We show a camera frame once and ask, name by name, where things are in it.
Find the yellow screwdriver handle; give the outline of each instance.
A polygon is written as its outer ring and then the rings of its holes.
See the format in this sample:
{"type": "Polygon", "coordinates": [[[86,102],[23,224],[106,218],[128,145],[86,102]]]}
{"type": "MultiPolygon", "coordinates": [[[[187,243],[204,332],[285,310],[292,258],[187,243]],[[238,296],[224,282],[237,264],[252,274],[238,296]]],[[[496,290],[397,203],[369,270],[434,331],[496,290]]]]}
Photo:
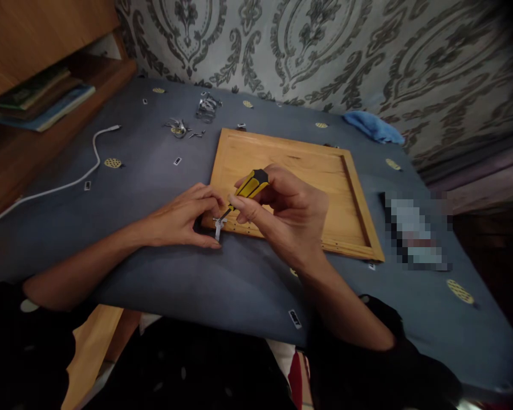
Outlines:
{"type": "MultiPolygon", "coordinates": [[[[243,183],[239,186],[238,190],[235,192],[235,195],[244,196],[245,198],[253,198],[268,185],[268,174],[266,171],[262,169],[253,170],[245,179],[245,181],[243,181],[243,183]]],[[[232,204],[228,205],[228,208],[230,208],[232,211],[234,210],[234,206],[232,204]]]]}

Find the left hand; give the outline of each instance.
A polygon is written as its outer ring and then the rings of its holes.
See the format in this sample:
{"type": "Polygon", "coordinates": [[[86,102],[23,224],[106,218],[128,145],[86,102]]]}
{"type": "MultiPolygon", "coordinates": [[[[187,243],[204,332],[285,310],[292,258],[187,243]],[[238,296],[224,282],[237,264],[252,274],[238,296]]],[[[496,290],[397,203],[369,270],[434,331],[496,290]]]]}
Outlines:
{"type": "Polygon", "coordinates": [[[147,246],[196,245],[220,249],[215,238],[195,233],[193,228],[196,218],[205,211],[220,218],[220,206],[224,205],[219,193],[200,182],[134,225],[147,246]]]}

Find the book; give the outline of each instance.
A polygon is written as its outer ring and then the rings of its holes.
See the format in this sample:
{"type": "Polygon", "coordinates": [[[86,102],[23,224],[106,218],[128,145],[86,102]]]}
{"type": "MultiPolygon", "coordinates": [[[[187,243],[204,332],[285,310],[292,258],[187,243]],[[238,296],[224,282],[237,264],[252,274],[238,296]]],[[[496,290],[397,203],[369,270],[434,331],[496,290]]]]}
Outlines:
{"type": "Polygon", "coordinates": [[[93,85],[81,84],[65,94],[59,101],[32,121],[0,117],[0,124],[38,132],[45,131],[70,111],[86,101],[94,92],[95,87],[93,87],[93,85]]]}
{"type": "Polygon", "coordinates": [[[0,96],[0,107],[26,110],[59,81],[69,77],[66,67],[52,65],[0,96]]]}
{"type": "Polygon", "coordinates": [[[77,87],[82,83],[82,80],[74,77],[66,77],[61,80],[53,87],[51,87],[41,98],[39,98],[32,106],[27,110],[16,110],[10,108],[0,107],[0,117],[5,118],[16,118],[17,120],[32,121],[49,107],[55,104],[61,97],[67,92],[77,87]]]}

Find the charging cable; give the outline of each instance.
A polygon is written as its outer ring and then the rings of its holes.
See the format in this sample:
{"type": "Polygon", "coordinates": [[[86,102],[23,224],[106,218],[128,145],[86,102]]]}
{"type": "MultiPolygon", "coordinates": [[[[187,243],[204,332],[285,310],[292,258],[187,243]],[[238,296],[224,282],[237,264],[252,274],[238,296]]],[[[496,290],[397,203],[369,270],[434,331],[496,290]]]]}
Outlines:
{"type": "Polygon", "coordinates": [[[97,152],[97,146],[95,145],[95,141],[97,140],[97,137],[99,135],[101,135],[101,134],[104,134],[105,132],[115,131],[115,130],[120,129],[120,128],[121,128],[121,125],[113,125],[112,127],[106,128],[106,129],[101,130],[101,131],[98,131],[98,132],[95,133],[95,135],[93,135],[93,152],[95,152],[95,156],[97,157],[97,163],[95,165],[93,165],[93,167],[89,171],[87,171],[84,174],[83,177],[77,179],[74,182],[71,182],[69,184],[63,185],[61,187],[53,188],[52,190],[40,192],[39,194],[27,196],[26,198],[18,200],[12,206],[10,206],[8,209],[6,209],[3,213],[0,214],[0,220],[4,216],[9,214],[11,211],[13,211],[18,205],[21,205],[23,202],[27,202],[27,201],[29,201],[31,199],[38,198],[40,196],[44,196],[44,195],[47,195],[47,194],[52,194],[53,192],[57,192],[57,191],[60,191],[62,189],[65,189],[65,188],[69,188],[69,187],[71,187],[73,185],[76,185],[77,183],[82,182],[83,180],[85,180],[101,164],[101,158],[99,157],[99,153],[97,152]]]}

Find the wallpaper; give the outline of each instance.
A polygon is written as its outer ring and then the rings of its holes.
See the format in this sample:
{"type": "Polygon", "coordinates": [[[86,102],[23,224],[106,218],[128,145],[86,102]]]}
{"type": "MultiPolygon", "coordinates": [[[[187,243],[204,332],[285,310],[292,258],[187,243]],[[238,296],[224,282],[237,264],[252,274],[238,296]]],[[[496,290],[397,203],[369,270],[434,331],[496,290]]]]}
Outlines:
{"type": "Polygon", "coordinates": [[[513,133],[513,29],[478,0],[116,0],[149,77],[395,126],[417,168],[513,133]]]}

